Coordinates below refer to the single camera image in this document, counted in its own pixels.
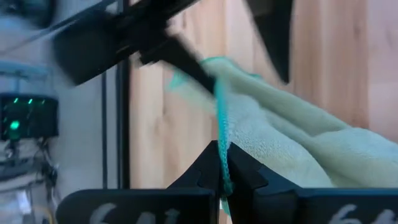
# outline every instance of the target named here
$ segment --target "teal string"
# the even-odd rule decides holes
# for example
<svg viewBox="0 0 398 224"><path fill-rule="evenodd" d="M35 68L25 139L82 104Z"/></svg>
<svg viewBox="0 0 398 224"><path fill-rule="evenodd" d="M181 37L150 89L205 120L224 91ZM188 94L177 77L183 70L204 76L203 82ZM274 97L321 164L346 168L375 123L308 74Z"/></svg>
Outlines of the teal string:
<svg viewBox="0 0 398 224"><path fill-rule="evenodd" d="M221 160L221 173L223 176L223 189L221 193L221 200L226 201L226 198L233 193L233 182L229 175L227 153L231 141L229 140L229 126L228 126L228 109L226 102L226 88L220 79L217 79L215 85L215 98L216 98L216 117L218 120L218 153Z"/></svg>

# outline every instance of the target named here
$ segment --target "wooden wall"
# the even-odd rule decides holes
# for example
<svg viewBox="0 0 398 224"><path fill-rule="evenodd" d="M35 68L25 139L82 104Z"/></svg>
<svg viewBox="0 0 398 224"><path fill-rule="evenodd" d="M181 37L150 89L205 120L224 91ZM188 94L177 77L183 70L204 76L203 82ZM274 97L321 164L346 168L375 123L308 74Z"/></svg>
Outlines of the wooden wall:
<svg viewBox="0 0 398 224"><path fill-rule="evenodd" d="M398 141L398 2L296 0L293 82L276 79L243 0L201 0L173 20L201 57L225 55L248 72ZM166 187L215 138L213 118L165 92L170 70L138 67L131 81L131 178L134 188Z"/></svg>

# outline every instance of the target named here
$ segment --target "green led light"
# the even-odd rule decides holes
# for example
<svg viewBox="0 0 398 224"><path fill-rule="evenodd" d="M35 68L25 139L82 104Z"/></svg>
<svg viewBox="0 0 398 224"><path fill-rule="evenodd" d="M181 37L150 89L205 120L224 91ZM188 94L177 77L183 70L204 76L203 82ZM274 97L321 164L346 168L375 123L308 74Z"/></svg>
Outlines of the green led light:
<svg viewBox="0 0 398 224"><path fill-rule="evenodd" d="M13 121L13 122L11 122L11 124L10 124L11 130L17 130L18 127L19 127L19 121Z"/></svg>

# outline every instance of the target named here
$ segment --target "light green towel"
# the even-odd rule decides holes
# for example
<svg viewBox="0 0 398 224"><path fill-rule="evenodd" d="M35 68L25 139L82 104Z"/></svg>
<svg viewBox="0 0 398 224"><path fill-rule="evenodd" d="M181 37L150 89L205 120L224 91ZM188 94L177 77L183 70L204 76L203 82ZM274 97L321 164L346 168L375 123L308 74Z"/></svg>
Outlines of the light green towel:
<svg viewBox="0 0 398 224"><path fill-rule="evenodd" d="M227 58L202 65L231 86L230 140L278 174L301 187L398 187L396 143L351 127ZM215 114L214 99L184 74L176 74L170 90Z"/></svg>

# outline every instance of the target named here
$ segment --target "white wall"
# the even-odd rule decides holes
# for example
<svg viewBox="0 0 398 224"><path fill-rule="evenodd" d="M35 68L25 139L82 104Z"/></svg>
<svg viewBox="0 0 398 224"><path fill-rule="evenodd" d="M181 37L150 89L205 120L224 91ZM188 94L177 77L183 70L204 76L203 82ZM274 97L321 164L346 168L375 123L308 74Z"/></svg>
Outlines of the white wall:
<svg viewBox="0 0 398 224"><path fill-rule="evenodd" d="M59 20L66 18L96 1L60 0ZM0 51L36 34L27 31L15 19L0 19ZM101 137L101 77L81 86L70 86L63 75L48 63L45 39L29 44L0 60L45 65L53 70L53 81L43 88L42 83L24 83L21 91L55 95L60 102L60 136L51 143L51 153L60 165L58 190L62 197L81 189L102 187ZM116 187L116 104L115 68L108 71L108 183ZM13 91L14 80L0 77L0 92Z"/></svg>

